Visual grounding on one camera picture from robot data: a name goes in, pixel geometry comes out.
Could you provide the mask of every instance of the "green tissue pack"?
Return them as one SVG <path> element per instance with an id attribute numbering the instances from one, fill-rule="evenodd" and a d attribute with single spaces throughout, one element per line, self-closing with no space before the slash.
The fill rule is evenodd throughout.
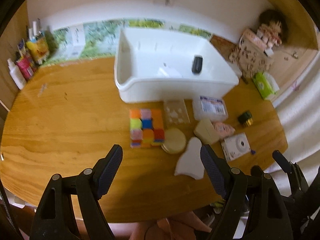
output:
<path id="1" fill-rule="evenodd" d="M 267 72 L 256 73 L 252 80 L 264 100 L 270 100 L 279 90 L 275 79 Z"/>

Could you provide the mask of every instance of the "pink square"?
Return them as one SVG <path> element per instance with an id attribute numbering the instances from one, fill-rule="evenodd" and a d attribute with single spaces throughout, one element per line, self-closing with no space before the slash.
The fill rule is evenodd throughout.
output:
<path id="1" fill-rule="evenodd" d="M 130 130 L 130 138 L 131 140 L 142 140 L 143 139 L 142 130 L 141 129 Z"/>
<path id="2" fill-rule="evenodd" d="M 150 109 L 140 109 L 141 119 L 150 120 L 151 119 L 151 110 Z"/>

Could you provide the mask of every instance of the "round beige container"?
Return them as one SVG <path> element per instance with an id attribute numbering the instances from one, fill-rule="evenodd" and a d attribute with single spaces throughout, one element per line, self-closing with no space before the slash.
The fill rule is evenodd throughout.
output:
<path id="1" fill-rule="evenodd" d="M 170 154 L 181 153 L 187 144 L 186 136 L 178 128 L 170 128 L 164 132 L 165 140 L 162 149 Z"/>

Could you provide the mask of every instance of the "colorful puzzle cube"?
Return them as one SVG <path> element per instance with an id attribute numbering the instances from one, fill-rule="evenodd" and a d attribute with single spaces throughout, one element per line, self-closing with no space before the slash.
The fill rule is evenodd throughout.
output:
<path id="1" fill-rule="evenodd" d="M 131 109 L 130 139 L 132 148 L 161 145 L 164 142 L 161 109 Z"/>

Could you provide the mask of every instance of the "white curtain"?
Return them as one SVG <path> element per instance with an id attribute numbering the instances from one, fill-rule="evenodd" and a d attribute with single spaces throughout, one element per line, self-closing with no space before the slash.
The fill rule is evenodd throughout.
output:
<path id="1" fill-rule="evenodd" d="M 319 53 L 283 97 L 274 105 L 288 141 L 284 156 L 292 163 L 299 164 L 310 185 L 320 165 Z M 291 194 L 287 175 L 277 163 L 265 172 L 272 175 L 282 195 Z"/>

